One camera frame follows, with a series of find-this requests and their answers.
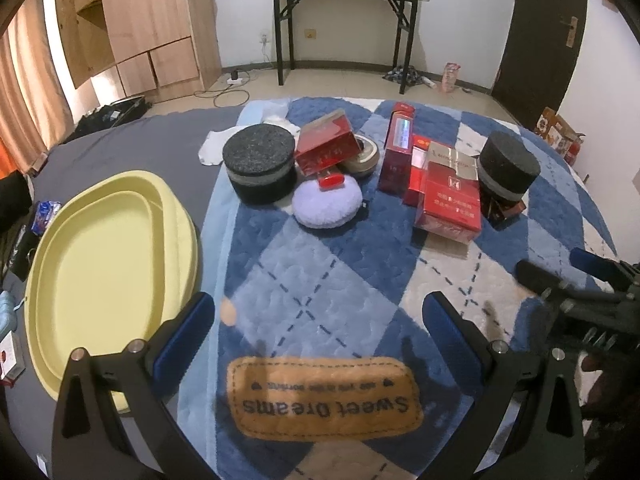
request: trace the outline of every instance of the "baseboard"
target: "baseboard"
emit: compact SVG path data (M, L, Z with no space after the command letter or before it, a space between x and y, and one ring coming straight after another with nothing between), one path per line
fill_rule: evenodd
M263 70L265 68L275 68L275 63L251 63L246 65L227 66L222 69L223 73L230 73L233 70ZM289 69L289 61L284 62L284 68ZM300 60L296 61L296 68L325 68L329 70L356 70L360 72L379 72L383 74L388 72L390 67L387 65L380 65L376 63L360 63L357 61L324 61L324 60ZM442 74L434 74L431 72L425 72L424 70L418 70L418 74L427 76L432 81L441 81ZM469 83L462 79L458 79L456 84L461 88L468 88L481 94L491 94L491 89L484 86L477 85L475 83Z

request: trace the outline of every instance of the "door handle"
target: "door handle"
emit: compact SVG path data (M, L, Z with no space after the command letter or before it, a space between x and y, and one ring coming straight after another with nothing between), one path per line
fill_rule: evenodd
M566 37L566 46L573 48L575 43L575 33L578 31L578 18L572 16L570 22L566 22L561 18L560 24L569 27L569 34Z

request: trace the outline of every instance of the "black door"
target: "black door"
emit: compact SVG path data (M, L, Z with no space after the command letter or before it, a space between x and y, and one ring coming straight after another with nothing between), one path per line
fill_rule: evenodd
M586 14L587 0L515 0L492 96L524 127L533 129L546 106L558 111Z

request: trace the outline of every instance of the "table leg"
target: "table leg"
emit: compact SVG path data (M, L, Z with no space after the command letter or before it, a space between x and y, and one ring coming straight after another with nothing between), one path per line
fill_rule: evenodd
M404 0L400 2L400 12L404 14ZM398 66L398 55L400 54L400 38L402 37L402 19L398 16L398 30L396 31L396 49L394 50L394 63L391 66L391 70L393 70L396 66Z
M289 29L289 68L296 69L296 57L293 53L293 0L287 0L287 8L289 15L287 16L287 24Z
M278 85L284 85L282 73L282 31L280 29L280 0L273 0L273 19L275 20L276 33L276 60L278 64Z
M406 89L406 75L409 73L411 63L411 49L414 46L415 20L418 15L418 3L411 2L411 18L409 20L409 37L406 40L406 51L404 54L404 70L402 70L402 82L400 83L400 93L404 94Z

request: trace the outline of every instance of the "tile floor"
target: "tile floor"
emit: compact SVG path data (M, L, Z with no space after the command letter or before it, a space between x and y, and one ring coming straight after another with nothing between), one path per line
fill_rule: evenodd
M275 70L254 70L251 81L242 86L251 99L273 99L279 97L361 97L377 99L407 100L457 108L467 112L485 115L494 119L514 122L513 118L491 96L472 91L467 94L456 88L451 94L442 94L427 85L407 89L404 96L399 94L399 85L382 79L382 75L372 72L352 72L344 70L304 70L286 73L284 86L278 86ZM213 88L223 89L228 75L222 76ZM244 92L233 92L221 96L218 106L240 104L246 98ZM213 99L195 96L182 97L158 103L147 112L147 116L184 112L194 108L213 107Z

